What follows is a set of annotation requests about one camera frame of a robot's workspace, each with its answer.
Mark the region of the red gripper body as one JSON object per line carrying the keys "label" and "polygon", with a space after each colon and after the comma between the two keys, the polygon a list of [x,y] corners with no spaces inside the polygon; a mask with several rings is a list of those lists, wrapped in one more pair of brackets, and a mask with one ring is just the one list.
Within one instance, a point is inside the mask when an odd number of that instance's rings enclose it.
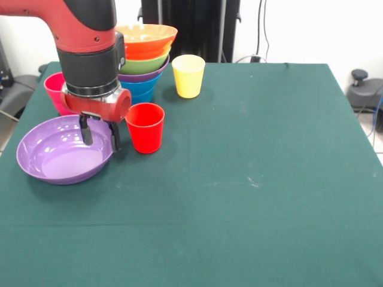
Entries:
{"label": "red gripper body", "polygon": [[100,98],[74,96],[63,88],[60,99],[64,107],[75,114],[91,115],[115,123],[124,119],[132,101],[130,91],[121,87]]}

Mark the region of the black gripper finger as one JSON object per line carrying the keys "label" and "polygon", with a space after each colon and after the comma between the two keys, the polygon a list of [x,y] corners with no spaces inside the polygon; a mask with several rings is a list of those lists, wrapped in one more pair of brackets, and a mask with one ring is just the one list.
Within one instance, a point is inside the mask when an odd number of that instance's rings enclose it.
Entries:
{"label": "black gripper finger", "polygon": [[80,124],[80,131],[83,138],[83,143],[87,146],[91,146],[93,143],[92,134],[90,127],[87,123],[88,116],[87,115],[80,115],[79,117],[79,124]]}
{"label": "black gripper finger", "polygon": [[117,123],[110,122],[109,128],[111,130],[111,146],[114,152],[121,149],[120,131]]}

